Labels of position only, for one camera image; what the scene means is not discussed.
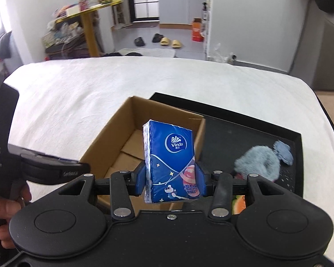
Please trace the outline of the person's left hand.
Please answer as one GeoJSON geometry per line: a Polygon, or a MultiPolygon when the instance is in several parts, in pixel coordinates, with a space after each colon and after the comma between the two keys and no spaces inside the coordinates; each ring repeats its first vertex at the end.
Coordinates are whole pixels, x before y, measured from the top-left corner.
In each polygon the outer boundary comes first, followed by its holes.
{"type": "Polygon", "coordinates": [[[6,221],[6,224],[0,226],[0,242],[5,249],[14,249],[15,245],[9,234],[8,222],[23,208],[24,201],[32,200],[30,188],[27,183],[24,184],[19,195],[20,200],[8,200],[0,197],[0,219],[6,221]]]}

